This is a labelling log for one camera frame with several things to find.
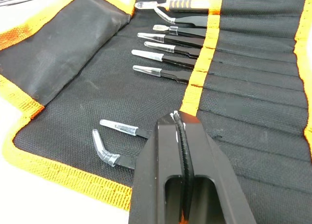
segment white surface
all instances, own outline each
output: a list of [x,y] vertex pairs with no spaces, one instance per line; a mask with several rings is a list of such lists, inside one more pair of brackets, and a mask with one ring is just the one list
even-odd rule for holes
[[[0,7],[0,32],[53,1]],[[0,98],[0,224],[127,224],[128,212],[18,169],[3,158],[3,139],[20,115]]]

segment orange and black handle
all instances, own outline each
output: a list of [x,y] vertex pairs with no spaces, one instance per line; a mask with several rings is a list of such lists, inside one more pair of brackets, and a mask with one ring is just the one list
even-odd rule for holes
[[208,11],[209,0],[166,0],[167,11]]

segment orange trim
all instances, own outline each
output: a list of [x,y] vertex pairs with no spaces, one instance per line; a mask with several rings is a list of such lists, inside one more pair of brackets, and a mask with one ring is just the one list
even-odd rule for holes
[[[61,9],[67,6],[73,0],[57,0],[44,8],[41,12],[29,18],[23,24],[16,26],[0,34],[0,51],[17,44],[26,38],[38,32],[46,23],[48,23]],[[136,0],[129,0],[124,3],[121,0],[106,0],[120,10],[128,14],[133,14],[134,3]]]
[[294,40],[296,45],[294,53],[297,55],[297,66],[299,76],[303,81],[304,91],[308,102],[308,122],[304,129],[312,159],[312,56],[308,54],[308,38],[312,31],[312,0],[305,0],[303,11],[301,14],[299,27]]
[[222,0],[210,0],[206,38],[185,90],[180,108],[182,112],[193,116],[196,116],[203,85],[218,41],[221,5]]
[[10,102],[22,113],[20,119],[10,129],[3,144],[3,156],[9,163],[49,181],[129,211],[132,192],[130,187],[15,147],[13,144],[15,135],[44,107],[2,75],[0,75],[0,97]]

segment black canvas tool roll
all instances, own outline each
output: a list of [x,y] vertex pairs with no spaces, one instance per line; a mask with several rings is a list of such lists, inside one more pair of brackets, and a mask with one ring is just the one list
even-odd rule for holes
[[[197,112],[229,157],[258,224],[312,222],[311,156],[303,135],[308,105],[293,53],[304,2],[222,0]],[[45,105],[15,146],[131,186],[132,171],[97,156],[91,130],[99,130],[109,151],[136,156],[145,139],[99,120],[152,130],[158,118],[180,108],[187,85],[132,70],[180,69],[131,54],[157,52],[137,37],[154,33],[154,24],[165,22],[153,10],[136,10],[130,20],[104,0],[74,0],[34,36],[1,51],[1,66],[12,67],[2,75]]]

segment black fabric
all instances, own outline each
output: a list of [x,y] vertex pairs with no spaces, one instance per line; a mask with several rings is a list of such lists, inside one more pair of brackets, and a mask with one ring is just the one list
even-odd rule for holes
[[46,105],[129,20],[104,0],[74,0],[34,36],[0,52],[2,75]]
[[[239,7],[239,2],[246,4]],[[257,7],[249,10],[251,3]],[[223,1],[217,49],[197,113],[229,157],[258,224],[312,220],[312,166],[303,136],[307,101],[293,54],[303,4],[304,0]],[[258,27],[262,20],[265,26]],[[153,51],[136,34],[153,33],[153,25],[163,23],[152,10],[136,11],[17,134],[15,145],[131,186],[132,171],[111,168],[97,156],[91,130],[99,130],[108,150],[136,156],[145,139],[100,126],[99,120],[152,130],[157,118],[179,109],[185,84],[132,70],[133,65],[180,69],[131,55],[132,49]]]

